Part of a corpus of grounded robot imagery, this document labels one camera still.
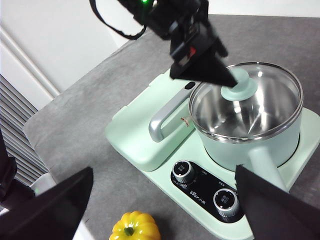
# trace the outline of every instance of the black cable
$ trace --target black cable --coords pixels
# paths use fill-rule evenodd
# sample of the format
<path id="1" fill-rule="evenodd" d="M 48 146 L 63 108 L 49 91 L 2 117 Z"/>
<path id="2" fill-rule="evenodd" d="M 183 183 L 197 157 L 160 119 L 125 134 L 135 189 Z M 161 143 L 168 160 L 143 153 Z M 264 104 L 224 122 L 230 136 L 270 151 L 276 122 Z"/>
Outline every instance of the black cable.
<path id="1" fill-rule="evenodd" d="M 102 18 L 102 16 L 100 15 L 98 9 L 97 9 L 97 4 L 96 4 L 96 0 L 89 0 L 90 1 L 90 6 L 91 9 L 93 11 L 93 13 L 95 14 L 95 16 L 105 25 L 107 25 L 109 28 L 111 28 L 113 31 L 115 31 L 117 34 L 121 35 L 122 37 L 129 39 L 129 40 L 137 40 L 138 38 L 140 38 L 146 31 L 147 26 L 144 25 L 143 29 L 138 32 L 136 35 L 127 35 L 125 34 L 123 31 L 120 31 L 116 28 L 114 28 L 113 26 L 109 25 L 108 23 L 105 22 L 105 20 Z"/>

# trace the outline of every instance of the gray tabletop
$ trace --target gray tabletop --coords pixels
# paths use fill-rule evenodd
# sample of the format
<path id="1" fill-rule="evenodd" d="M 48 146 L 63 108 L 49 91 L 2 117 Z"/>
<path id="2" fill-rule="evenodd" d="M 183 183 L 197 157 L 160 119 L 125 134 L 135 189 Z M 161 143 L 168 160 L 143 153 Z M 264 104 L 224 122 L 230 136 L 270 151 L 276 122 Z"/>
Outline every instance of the gray tabletop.
<path id="1" fill-rule="evenodd" d="M 227 65 L 261 61 L 291 70 L 302 83 L 304 106 L 320 114 L 320 18 L 211 15 L 210 20 L 229 50 Z M 24 126 L 31 145 L 58 182 L 86 166 L 93 168 L 94 184 L 83 219 L 97 240 L 108 239 L 121 215 L 134 210 L 154 216 L 162 239 L 216 239 L 104 137 L 112 116 L 170 67 L 168 49 L 168 41 L 147 32 Z M 318 149 L 290 191 L 318 208 L 319 159 Z"/>

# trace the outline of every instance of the silver knob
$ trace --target silver knob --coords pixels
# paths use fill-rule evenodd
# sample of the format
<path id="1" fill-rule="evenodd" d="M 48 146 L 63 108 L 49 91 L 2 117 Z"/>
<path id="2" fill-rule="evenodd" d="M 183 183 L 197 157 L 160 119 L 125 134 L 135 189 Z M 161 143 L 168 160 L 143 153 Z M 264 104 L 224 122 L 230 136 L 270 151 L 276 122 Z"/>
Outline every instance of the silver knob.
<path id="1" fill-rule="evenodd" d="M 228 188 L 222 188 L 215 192 L 213 203 L 218 213 L 229 218 L 237 214 L 239 211 L 239 201 L 237 195 Z"/>
<path id="2" fill-rule="evenodd" d="M 177 161 L 172 168 L 175 179 L 182 184 L 190 183 L 195 177 L 195 170 L 186 160 Z"/>

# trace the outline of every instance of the control panel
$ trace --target control panel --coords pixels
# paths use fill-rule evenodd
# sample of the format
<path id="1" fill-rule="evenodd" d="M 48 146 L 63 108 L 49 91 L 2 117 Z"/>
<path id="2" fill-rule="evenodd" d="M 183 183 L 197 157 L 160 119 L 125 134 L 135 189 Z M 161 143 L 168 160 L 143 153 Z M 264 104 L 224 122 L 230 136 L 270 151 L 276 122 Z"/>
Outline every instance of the control panel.
<path id="1" fill-rule="evenodd" d="M 172 167 L 171 181 L 221 222 L 234 223 L 244 216 L 236 190 L 194 162 L 177 161 Z"/>

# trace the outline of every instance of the pumpkin stem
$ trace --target pumpkin stem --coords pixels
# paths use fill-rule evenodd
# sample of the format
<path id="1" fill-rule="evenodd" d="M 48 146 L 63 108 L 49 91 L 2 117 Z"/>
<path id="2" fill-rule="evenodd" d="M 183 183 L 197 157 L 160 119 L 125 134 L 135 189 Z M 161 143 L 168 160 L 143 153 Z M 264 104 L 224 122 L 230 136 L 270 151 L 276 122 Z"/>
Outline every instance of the pumpkin stem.
<path id="1" fill-rule="evenodd" d="M 132 227 L 125 227 L 124 228 L 124 233 L 127 235 L 127 236 L 132 236 L 134 234 L 135 230 L 132 228 Z"/>

